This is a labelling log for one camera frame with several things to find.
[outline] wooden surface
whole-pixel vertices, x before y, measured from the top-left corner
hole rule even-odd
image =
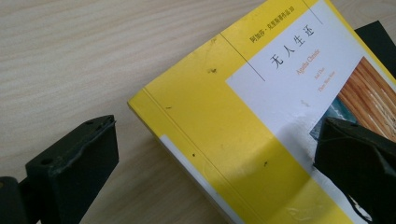
[[[0,175],[87,119],[114,114],[120,163],[82,223],[224,223],[126,102],[262,0],[0,1]],[[334,0],[353,28],[396,1]]]

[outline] wood grain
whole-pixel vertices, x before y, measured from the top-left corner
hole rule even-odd
[[[81,122],[114,114],[120,164],[82,223],[225,220],[126,102],[260,0],[0,1],[0,175]],[[358,28],[396,40],[396,2],[334,0]]]
[[[359,124],[396,142],[396,93],[366,58],[338,96]]]

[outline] white stripe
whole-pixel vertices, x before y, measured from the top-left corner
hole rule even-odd
[[[207,182],[201,173],[195,169],[190,161],[180,152],[180,150],[173,144],[168,136],[160,137],[163,144],[172,152],[177,160],[187,169],[187,171],[195,178],[195,180],[204,188],[204,190],[212,197],[213,200],[220,206],[220,208],[229,216],[234,223],[244,223],[244,221],[235,213],[235,211],[228,205],[224,199],[216,192],[215,189]]]

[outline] black plastic object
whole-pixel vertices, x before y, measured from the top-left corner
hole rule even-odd
[[[0,223],[79,223],[118,162],[114,117],[82,123],[29,161],[20,184],[0,179]]]
[[[345,193],[366,221],[396,223],[395,143],[358,124],[327,118],[320,131],[314,165]]]
[[[355,31],[379,61],[396,77],[396,46],[381,22],[375,21]]]

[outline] yellow book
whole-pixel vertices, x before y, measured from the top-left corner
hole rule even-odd
[[[313,167],[315,129],[335,99],[395,141],[395,90],[330,1],[269,0],[129,106],[235,223],[365,223]]]

